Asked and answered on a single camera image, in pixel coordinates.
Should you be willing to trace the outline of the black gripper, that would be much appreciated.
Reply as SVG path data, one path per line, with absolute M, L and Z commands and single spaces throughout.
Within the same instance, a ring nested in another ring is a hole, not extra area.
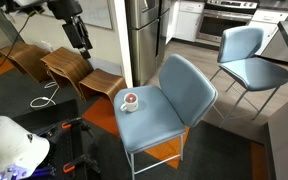
M 63 25 L 63 29 L 74 48 L 92 49 L 93 46 L 89 40 L 89 34 L 85 24 L 80 16 L 74 16 L 70 21 Z M 91 55 L 87 50 L 81 50 L 80 53 L 84 59 L 89 59 Z

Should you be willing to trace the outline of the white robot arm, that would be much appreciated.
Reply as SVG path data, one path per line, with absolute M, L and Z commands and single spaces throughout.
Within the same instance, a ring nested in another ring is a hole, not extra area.
M 74 48 L 88 60 L 92 44 L 80 16 L 78 0 L 0 0 L 7 13 L 39 13 L 46 3 L 56 19 L 65 21 L 63 29 Z M 29 132 L 7 116 L 0 116 L 0 180 L 21 180 L 30 177 L 50 151 L 50 142 Z

